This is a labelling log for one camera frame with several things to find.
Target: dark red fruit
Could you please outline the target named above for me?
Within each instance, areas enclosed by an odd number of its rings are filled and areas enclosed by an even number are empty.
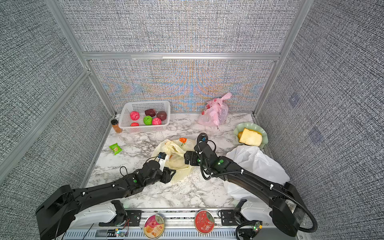
[[[146,115],[146,116],[154,117],[154,116],[156,115],[156,111],[155,111],[155,109],[148,109],[148,110],[145,110],[145,115]]]
[[[160,111],[156,115],[158,118],[160,118],[161,121],[164,121],[167,119],[167,113],[165,111]]]

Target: pink plastic bag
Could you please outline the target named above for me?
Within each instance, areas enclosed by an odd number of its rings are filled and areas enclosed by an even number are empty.
[[[231,93],[227,93],[222,98],[215,98],[207,102],[202,115],[199,117],[199,123],[202,125],[216,127],[223,124],[228,116],[228,106],[223,101],[230,99]]]

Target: textured wall panel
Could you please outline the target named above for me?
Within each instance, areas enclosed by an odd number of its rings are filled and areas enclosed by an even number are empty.
[[[82,71],[43,0],[0,2],[0,161]]]
[[[231,92],[230,111],[253,111],[273,61],[92,60],[113,105],[168,100],[171,111],[202,111],[206,102]]]
[[[85,79],[0,185],[1,239],[40,239],[36,208],[62,185],[80,187],[109,118]]]
[[[312,239],[383,239],[384,5],[316,0],[259,115],[319,223]]]
[[[280,52],[300,0],[59,0],[85,51]]]

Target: green fruit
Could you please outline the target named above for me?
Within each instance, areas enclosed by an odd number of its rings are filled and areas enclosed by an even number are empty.
[[[152,117],[151,116],[145,116],[143,119],[143,122],[145,125],[152,125]]]

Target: white marble surface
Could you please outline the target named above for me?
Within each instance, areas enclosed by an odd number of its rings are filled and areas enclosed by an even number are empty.
[[[156,146],[165,139],[175,140],[186,137],[195,140],[201,133],[208,134],[217,145],[216,153],[222,156],[239,145],[233,134],[235,126],[242,122],[252,122],[251,114],[230,114],[219,129],[205,127],[197,123],[199,114],[171,114],[166,131],[109,133],[103,150],[96,162],[87,187],[108,183],[121,177],[119,169],[125,166],[128,173],[140,169],[151,157]],[[109,146],[118,143],[122,151],[114,155]],[[181,208],[181,207],[234,207],[238,201],[229,197],[221,179],[204,180],[200,169],[194,170],[188,178],[176,183],[157,182],[147,186],[136,195],[125,199],[126,208]]]

